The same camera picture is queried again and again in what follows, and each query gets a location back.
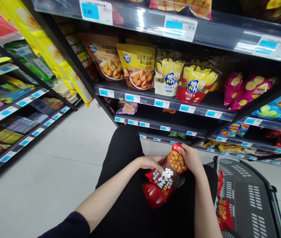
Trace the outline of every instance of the yellow snack bag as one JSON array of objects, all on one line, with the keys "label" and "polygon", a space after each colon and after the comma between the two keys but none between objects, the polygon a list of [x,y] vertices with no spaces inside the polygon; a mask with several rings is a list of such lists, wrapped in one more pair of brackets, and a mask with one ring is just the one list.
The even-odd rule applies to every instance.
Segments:
[{"label": "yellow snack bag", "polygon": [[146,46],[116,44],[128,87],[143,91],[153,87],[156,50]]}]

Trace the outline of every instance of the person's left hand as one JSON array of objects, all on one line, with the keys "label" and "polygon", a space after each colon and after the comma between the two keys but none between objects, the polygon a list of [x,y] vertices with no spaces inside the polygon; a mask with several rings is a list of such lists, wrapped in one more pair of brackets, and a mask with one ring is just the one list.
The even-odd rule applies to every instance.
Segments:
[{"label": "person's left hand", "polygon": [[159,161],[163,160],[166,156],[141,156],[135,159],[135,162],[142,169],[157,169],[160,173],[164,169],[158,164]]}]

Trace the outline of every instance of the black sleeve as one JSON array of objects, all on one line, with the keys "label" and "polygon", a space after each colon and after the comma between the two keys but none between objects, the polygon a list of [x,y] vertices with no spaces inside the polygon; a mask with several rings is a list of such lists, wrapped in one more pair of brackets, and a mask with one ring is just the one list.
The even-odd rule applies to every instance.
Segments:
[{"label": "black sleeve", "polygon": [[63,222],[45,232],[39,238],[89,238],[90,226],[78,212],[72,212]]}]

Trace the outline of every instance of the gray floor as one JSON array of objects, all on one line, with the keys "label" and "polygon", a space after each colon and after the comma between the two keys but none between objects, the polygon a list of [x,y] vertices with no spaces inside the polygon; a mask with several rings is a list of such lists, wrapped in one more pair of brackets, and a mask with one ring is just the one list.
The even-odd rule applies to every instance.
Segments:
[{"label": "gray floor", "polygon": [[[71,113],[0,177],[0,237],[37,237],[60,223],[93,192],[116,129],[94,101]],[[142,140],[146,155],[164,155],[170,145]],[[199,152],[203,163],[210,152]],[[251,162],[277,187],[281,167]]]}]

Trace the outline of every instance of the forearm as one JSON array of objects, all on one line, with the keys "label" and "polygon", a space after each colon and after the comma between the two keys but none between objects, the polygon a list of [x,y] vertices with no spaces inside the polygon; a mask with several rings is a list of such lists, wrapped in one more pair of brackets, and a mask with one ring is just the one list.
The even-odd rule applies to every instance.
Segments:
[{"label": "forearm", "polygon": [[91,232],[111,209],[123,189],[135,172],[139,169],[134,160],[118,174],[89,195],[76,209],[87,220]]},{"label": "forearm", "polygon": [[197,238],[222,238],[205,173],[196,176],[194,232]]}]

